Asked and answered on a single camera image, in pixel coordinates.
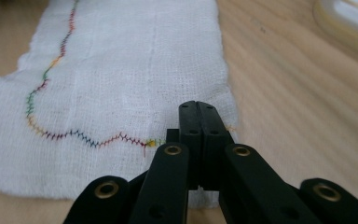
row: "multicolored stitching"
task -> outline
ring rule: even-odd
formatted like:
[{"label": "multicolored stitching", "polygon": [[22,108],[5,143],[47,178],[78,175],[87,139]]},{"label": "multicolored stitching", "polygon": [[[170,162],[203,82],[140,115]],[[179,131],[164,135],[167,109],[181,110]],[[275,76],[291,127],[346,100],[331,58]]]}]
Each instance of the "multicolored stitching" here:
[{"label": "multicolored stitching", "polygon": [[80,130],[70,130],[66,133],[53,133],[50,131],[45,130],[43,127],[39,126],[34,117],[34,97],[41,92],[43,89],[46,88],[48,83],[50,82],[50,79],[48,79],[48,72],[51,68],[56,66],[60,59],[63,58],[66,54],[66,43],[68,42],[69,37],[72,35],[73,31],[75,30],[75,14],[77,9],[77,4],[79,0],[75,0],[74,5],[71,10],[71,14],[69,16],[69,31],[66,34],[65,38],[62,40],[60,44],[60,55],[55,58],[49,65],[48,69],[43,73],[42,76],[42,84],[36,87],[35,90],[31,91],[27,98],[26,98],[26,118],[28,121],[28,126],[35,131],[36,134],[40,135],[41,137],[46,137],[46,139],[49,140],[62,140],[66,138],[67,136],[75,136],[78,139],[82,140],[86,143],[89,147],[94,148],[100,148],[100,147],[107,147],[114,141],[123,141],[123,142],[130,142],[132,145],[140,146],[144,149],[144,156],[145,156],[145,149],[146,147],[157,147],[165,143],[164,140],[161,139],[146,139],[141,140],[139,138],[128,136],[125,133],[120,132],[119,134],[112,135],[108,139],[98,142],[96,140],[93,140],[91,137],[84,134],[84,132],[81,132]]}]

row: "black plastic linkage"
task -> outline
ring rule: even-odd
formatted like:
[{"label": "black plastic linkage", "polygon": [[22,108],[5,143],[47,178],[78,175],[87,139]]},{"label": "black plastic linkage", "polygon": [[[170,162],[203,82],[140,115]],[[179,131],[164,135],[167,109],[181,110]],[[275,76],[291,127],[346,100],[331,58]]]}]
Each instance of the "black plastic linkage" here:
[{"label": "black plastic linkage", "polygon": [[92,181],[72,205],[64,224],[126,223],[130,210],[130,185],[120,177]]},{"label": "black plastic linkage", "polygon": [[220,191],[228,224],[358,223],[358,200],[320,178],[296,189],[251,147],[233,144],[214,106],[179,106],[179,129],[167,130],[150,169],[129,183],[105,176],[76,199],[65,224],[186,223],[187,194]]},{"label": "black plastic linkage", "polygon": [[323,223],[358,223],[358,199],[338,184],[321,178],[305,180],[298,195]]},{"label": "black plastic linkage", "polygon": [[253,148],[227,146],[224,167],[220,198],[232,223],[321,223]]},{"label": "black plastic linkage", "polygon": [[158,148],[129,223],[186,223],[188,159],[185,145]]}]

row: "white container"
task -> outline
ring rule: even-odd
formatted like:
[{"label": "white container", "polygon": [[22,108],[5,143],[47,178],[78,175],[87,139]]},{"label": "white container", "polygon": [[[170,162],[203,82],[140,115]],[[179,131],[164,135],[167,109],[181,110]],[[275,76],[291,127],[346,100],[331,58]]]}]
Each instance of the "white container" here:
[{"label": "white container", "polygon": [[358,0],[318,0],[313,12],[323,30],[358,50]]}]

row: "wooden table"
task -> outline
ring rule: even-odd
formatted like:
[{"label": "wooden table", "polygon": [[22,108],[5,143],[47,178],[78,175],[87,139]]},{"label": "wooden table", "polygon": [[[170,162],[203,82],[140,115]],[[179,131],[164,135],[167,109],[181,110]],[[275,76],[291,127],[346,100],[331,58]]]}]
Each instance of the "wooden table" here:
[{"label": "wooden table", "polygon": [[[286,182],[330,179],[358,197],[358,53],[324,33],[315,0],[218,0],[237,133]],[[47,0],[0,1],[0,76],[16,70]],[[71,201],[0,193],[0,223],[62,223]],[[224,223],[219,209],[188,223]]]}]

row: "wooden surface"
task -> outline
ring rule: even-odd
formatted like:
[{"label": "wooden surface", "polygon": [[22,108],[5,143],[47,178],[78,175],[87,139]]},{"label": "wooden surface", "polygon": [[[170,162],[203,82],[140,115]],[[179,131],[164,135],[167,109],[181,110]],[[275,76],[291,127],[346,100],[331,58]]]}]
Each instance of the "wooden surface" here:
[{"label": "wooden surface", "polygon": [[[218,0],[242,143],[286,182],[330,179],[358,197],[358,53],[325,34],[314,0]],[[16,70],[47,0],[0,1],[0,76]],[[0,193],[0,223],[62,223],[71,201]],[[188,223],[224,223],[219,209]]]}]

